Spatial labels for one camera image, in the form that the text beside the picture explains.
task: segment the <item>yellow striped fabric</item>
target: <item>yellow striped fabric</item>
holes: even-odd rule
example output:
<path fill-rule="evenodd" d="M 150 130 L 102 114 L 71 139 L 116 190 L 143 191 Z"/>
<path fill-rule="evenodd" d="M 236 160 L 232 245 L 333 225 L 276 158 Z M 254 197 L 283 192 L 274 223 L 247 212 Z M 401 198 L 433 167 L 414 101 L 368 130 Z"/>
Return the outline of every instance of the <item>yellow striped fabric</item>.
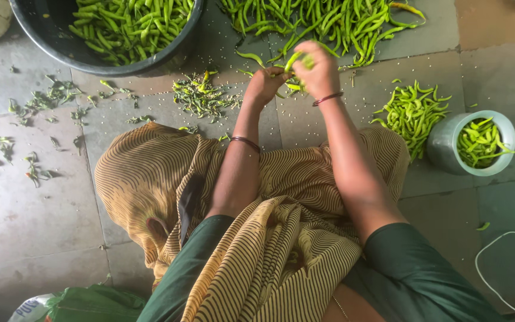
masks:
<path fill-rule="evenodd" d="M 360 129 L 398 199 L 406 143 Z M 177 201 L 202 175 L 187 234 L 204 218 L 224 151 L 216 139 L 154 122 L 118 136 L 97 163 L 97 192 L 111 219 L 145 252 L 155 285 L 180 251 Z M 335 186 L 327 144 L 261 154 L 259 196 L 233 222 L 197 279 L 182 321 L 319 321 L 361 247 Z"/>

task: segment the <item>bangle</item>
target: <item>bangle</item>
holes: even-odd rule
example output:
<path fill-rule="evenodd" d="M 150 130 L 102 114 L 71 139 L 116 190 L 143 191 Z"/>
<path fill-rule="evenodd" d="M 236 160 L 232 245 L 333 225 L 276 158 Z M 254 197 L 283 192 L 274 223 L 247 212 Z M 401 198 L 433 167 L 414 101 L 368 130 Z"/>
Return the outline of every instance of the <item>bangle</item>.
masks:
<path fill-rule="evenodd" d="M 313 106 L 319 106 L 319 103 L 321 103 L 322 101 L 330 100 L 330 99 L 332 99 L 334 97 L 340 97 L 340 96 L 343 96 L 343 92 L 339 92 L 339 93 L 331 94 L 329 96 L 325 96 L 322 99 L 318 99 L 318 100 L 314 101 L 313 102 Z"/>
<path fill-rule="evenodd" d="M 244 143 L 247 143 L 250 147 L 252 147 L 254 150 L 256 150 L 258 153 L 260 153 L 260 150 L 259 150 L 259 147 L 257 144 L 255 144 L 254 142 L 251 142 L 250 140 L 246 139 L 245 137 L 241 137 L 241 136 L 234 136 L 232 137 L 231 139 L 232 141 L 240 141 L 240 142 L 244 142 Z"/>

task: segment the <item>woman's arm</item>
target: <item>woman's arm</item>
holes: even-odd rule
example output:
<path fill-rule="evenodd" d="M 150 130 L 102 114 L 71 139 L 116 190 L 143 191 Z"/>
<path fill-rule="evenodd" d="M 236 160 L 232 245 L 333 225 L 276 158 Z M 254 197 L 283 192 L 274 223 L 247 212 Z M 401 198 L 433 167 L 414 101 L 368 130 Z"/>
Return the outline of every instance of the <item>woman's arm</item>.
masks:
<path fill-rule="evenodd" d="M 339 92 L 339 74 L 332 57 L 314 41 L 303 42 L 295 50 L 313 58 L 315 65 L 311 70 L 299 61 L 294 64 L 294 69 L 315 99 Z M 341 99 L 336 97 L 321 102 L 319 109 L 325 118 L 335 183 L 361 243 L 384 225 L 406 222 Z"/>
<path fill-rule="evenodd" d="M 258 70 L 249 82 L 233 136 L 258 142 L 259 115 L 288 79 L 282 68 Z M 236 217 L 258 194 L 259 153 L 241 141 L 229 143 L 212 195 L 212 206 L 206 218 L 214 215 Z"/>

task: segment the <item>black bucket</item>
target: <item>black bucket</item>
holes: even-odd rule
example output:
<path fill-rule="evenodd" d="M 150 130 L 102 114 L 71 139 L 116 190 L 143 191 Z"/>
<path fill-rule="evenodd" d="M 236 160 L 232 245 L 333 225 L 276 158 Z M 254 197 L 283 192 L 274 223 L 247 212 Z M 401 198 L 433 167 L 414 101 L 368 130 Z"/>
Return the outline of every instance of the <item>black bucket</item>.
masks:
<path fill-rule="evenodd" d="M 154 77 L 177 70 L 197 43 L 205 6 L 204 0 L 195 0 L 190 20 L 168 47 L 146 60 L 115 67 L 102 61 L 84 40 L 69 31 L 69 25 L 76 20 L 72 13 L 78 10 L 75 0 L 10 2 L 21 27 L 44 52 L 71 68 L 104 77 Z"/>

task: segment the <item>gray floor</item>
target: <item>gray floor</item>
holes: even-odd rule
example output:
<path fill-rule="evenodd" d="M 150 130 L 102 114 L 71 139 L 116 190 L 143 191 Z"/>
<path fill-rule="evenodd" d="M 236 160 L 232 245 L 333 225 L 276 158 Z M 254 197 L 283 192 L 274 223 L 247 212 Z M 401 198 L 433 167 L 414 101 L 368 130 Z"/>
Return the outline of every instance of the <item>gray floor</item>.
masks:
<path fill-rule="evenodd" d="M 440 95 L 453 95 L 449 108 L 453 113 L 465 112 L 469 109 L 465 106 L 478 103 L 473 111 L 502 112 L 515 126 L 515 34 L 495 37 L 491 42 L 486 39 L 489 36 L 478 36 L 481 27 L 467 23 L 469 15 L 486 16 L 486 20 L 497 17 L 502 7 L 511 5 L 509 1 L 494 0 L 488 6 L 485 0 L 465 4 L 461 0 L 455 4 L 451 0 L 414 0 L 414 5 L 427 15 L 426 24 L 380 43 L 377 58 L 382 61 L 358 69 L 354 88 L 349 70 L 340 75 L 347 111 L 355 124 L 368 126 L 372 112 L 390 98 L 391 80 L 400 78 L 408 83 L 417 79 L 421 84 L 439 84 Z M 208 137 L 231 134 L 238 110 L 228 110 L 227 119 L 207 124 L 204 119 L 183 113 L 172 102 L 172 94 L 166 93 L 173 80 L 183 77 L 182 73 L 201 71 L 209 63 L 220 66 L 214 84 L 229 84 L 230 93 L 243 93 L 249 78 L 237 69 L 257 69 L 253 61 L 233 52 L 238 37 L 216 6 L 208 5 L 203 19 L 202 43 L 175 75 L 113 80 L 117 86 L 139 95 L 139 109 L 134 109 L 128 99 L 113 97 L 119 100 L 104 100 L 91 109 L 84 117 L 89 125 L 82 128 L 73 125 L 69 113 L 78 104 L 89 105 L 84 96 L 40 113 L 32 127 L 10 124 L 15 116 L 7 113 L 7 99 L 24 103 L 31 91 L 47 87 L 45 74 L 73 80 L 87 93 L 102 90 L 102 85 L 98 82 L 100 77 L 71 71 L 44 54 L 16 22 L 0 39 L 0 136 L 12 136 L 16 142 L 13 165 L 0 167 L 0 321 L 6 321 L 29 297 L 88 286 L 104 281 L 108 273 L 112 285 L 148 296 L 152 271 L 144 266 L 141 248 L 110 220 L 94 193 L 92 175 L 112 139 L 140 126 L 125 123 L 133 116 L 148 114 L 158 123 L 172 127 L 199 125 Z M 461 51 L 464 40 L 467 50 Z M 284 43 L 270 35 L 249 40 L 240 50 L 257 53 L 265 61 Z M 351 59 L 347 55 L 339 62 L 350 64 Z M 19 73 L 10 73 L 11 65 Z M 319 111 L 310 107 L 311 101 L 311 97 L 297 95 L 269 103 L 260 121 L 262 148 L 308 147 L 326 140 L 325 125 Z M 51 115 L 57 117 L 57 124 L 44 120 Z M 82 156 L 72 144 L 78 135 L 85 139 Z M 57 138 L 65 151 L 56 151 L 50 136 Z M 24 175 L 28 164 L 22 160 L 31 151 L 38 153 L 44 169 L 60 177 L 42 182 L 35 189 Z M 418 160 L 409 168 L 399 206 L 501 313 L 511 312 L 480 280 L 474 258 L 493 238 L 515 230 L 515 156 L 506 170 L 487 178 L 449 175 L 434 168 L 427 159 Z M 476 231 L 482 222 L 490 222 L 490 228 Z M 106 250 L 99 249 L 99 245 L 105 245 Z M 503 239 L 487 250 L 480 268 L 492 286 L 515 305 L 515 237 Z"/>

